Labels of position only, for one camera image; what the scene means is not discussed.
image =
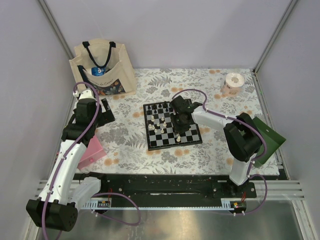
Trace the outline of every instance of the green container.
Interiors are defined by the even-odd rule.
[[[267,160],[271,157],[271,155],[275,153],[275,151],[286,141],[286,139],[280,134],[278,134],[276,131],[274,131],[272,128],[270,128],[268,125],[266,125],[258,117],[255,117],[253,119],[253,122],[256,125],[256,127],[259,129],[259,132],[264,138],[267,146],[266,154],[263,157],[256,160],[254,163],[254,166],[256,168],[259,168],[267,162]],[[262,145],[256,155],[257,156],[261,155],[264,149],[265,148]]]

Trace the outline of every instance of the pink box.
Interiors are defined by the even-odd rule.
[[[101,146],[98,138],[96,135],[90,140],[87,149],[85,150],[82,158],[79,161],[78,169],[82,169],[100,158],[106,156],[106,152],[104,151],[103,147]]]

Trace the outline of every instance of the toilet paper roll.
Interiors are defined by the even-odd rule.
[[[245,78],[241,74],[235,72],[228,73],[225,76],[221,92],[225,96],[236,97],[241,92],[244,84]]]

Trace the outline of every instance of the table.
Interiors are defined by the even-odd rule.
[[[225,97],[221,86],[228,73],[239,73],[245,86],[237,97]],[[148,151],[143,104],[170,101],[183,89],[207,93],[206,107],[213,111],[238,115],[248,113],[264,121],[256,88],[249,69],[135,69],[136,95],[102,96],[109,102],[115,121],[96,130],[106,157],[77,169],[76,173],[106,174],[192,174],[228,175],[233,156],[222,132],[199,125],[202,144]],[[192,101],[203,102],[199,92],[181,94]],[[279,175],[273,156],[251,174]]]

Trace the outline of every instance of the wall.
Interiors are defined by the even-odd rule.
[[[319,231],[320,1],[299,1],[258,72],[293,179],[300,180]]]
[[[135,68],[253,68],[290,0],[46,0],[69,47],[124,43]]]
[[[28,199],[53,163],[74,78],[35,0],[1,0],[0,46],[0,232],[19,240]]]

